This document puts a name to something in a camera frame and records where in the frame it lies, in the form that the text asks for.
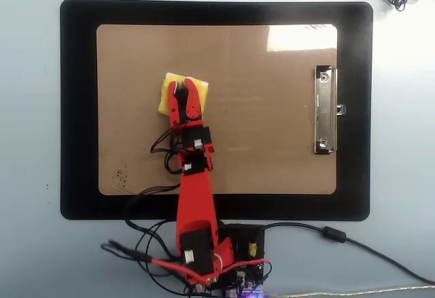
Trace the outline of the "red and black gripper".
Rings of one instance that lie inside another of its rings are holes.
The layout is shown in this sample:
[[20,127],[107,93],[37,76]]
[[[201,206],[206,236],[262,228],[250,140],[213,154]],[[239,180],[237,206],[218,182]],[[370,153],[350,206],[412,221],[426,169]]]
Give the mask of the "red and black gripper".
[[186,78],[184,86],[188,91],[185,108],[185,121],[180,121],[179,109],[184,99],[184,90],[178,81],[169,83],[168,104],[171,128],[175,137],[181,139],[181,146],[171,144],[171,151],[214,153],[211,132],[202,119],[201,99],[199,91],[192,79]]

